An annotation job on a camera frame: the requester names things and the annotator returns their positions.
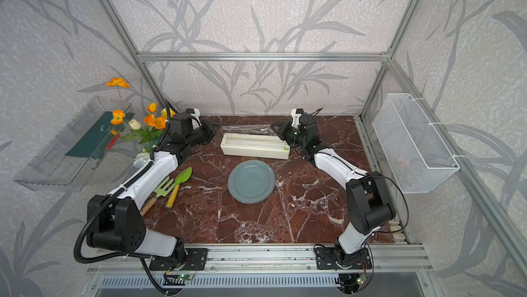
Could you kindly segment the white plastic wrap dispenser box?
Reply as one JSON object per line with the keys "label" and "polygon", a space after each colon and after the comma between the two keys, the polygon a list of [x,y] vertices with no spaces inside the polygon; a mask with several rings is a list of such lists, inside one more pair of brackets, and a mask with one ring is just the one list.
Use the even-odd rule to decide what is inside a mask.
{"label": "white plastic wrap dispenser box", "polygon": [[220,147],[225,155],[286,160],[290,147],[277,136],[225,133]]}

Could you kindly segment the grey-green round plate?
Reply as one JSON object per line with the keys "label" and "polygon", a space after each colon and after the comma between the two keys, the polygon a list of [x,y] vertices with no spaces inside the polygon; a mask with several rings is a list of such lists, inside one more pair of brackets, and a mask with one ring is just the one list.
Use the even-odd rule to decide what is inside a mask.
{"label": "grey-green round plate", "polygon": [[246,205],[260,203],[274,191],[276,176],[263,161],[250,160],[237,165],[229,175],[228,190],[238,202]]}

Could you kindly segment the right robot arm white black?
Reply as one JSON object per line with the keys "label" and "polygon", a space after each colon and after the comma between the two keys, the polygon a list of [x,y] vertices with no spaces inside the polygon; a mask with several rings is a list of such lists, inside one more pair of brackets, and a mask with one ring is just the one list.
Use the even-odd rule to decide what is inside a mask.
{"label": "right robot arm white black", "polygon": [[335,257],[343,266],[396,216],[385,177],[352,165],[322,142],[316,116],[303,109],[293,110],[291,120],[273,123],[270,128],[289,146],[299,148],[306,161],[330,175],[346,191],[349,224],[334,247]]}

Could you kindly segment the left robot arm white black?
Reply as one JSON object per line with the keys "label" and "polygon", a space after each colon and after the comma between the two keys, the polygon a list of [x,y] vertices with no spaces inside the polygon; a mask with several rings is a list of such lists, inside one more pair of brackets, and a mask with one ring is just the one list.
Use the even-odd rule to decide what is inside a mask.
{"label": "left robot arm white black", "polygon": [[197,145],[206,146],[219,124],[196,121],[191,113],[170,118],[150,159],[126,182],[87,205],[87,221],[74,245],[74,259],[92,264],[121,256],[165,258],[176,265],[187,261],[182,239],[146,227],[140,211],[146,199],[185,161]]}

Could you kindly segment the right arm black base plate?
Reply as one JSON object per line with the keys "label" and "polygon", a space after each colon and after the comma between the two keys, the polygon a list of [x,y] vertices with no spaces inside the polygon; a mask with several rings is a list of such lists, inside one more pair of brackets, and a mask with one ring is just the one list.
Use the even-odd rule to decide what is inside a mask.
{"label": "right arm black base plate", "polygon": [[353,254],[346,254],[335,247],[316,244],[313,248],[318,270],[361,270],[373,268],[368,248],[362,248]]}

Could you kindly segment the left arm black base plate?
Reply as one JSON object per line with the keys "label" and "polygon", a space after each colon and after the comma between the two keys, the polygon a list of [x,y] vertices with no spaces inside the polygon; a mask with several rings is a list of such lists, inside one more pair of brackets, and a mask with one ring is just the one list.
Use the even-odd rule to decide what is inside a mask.
{"label": "left arm black base plate", "polygon": [[186,248],[177,251],[174,257],[154,256],[149,265],[151,271],[189,270],[203,271],[208,255],[207,248]]}

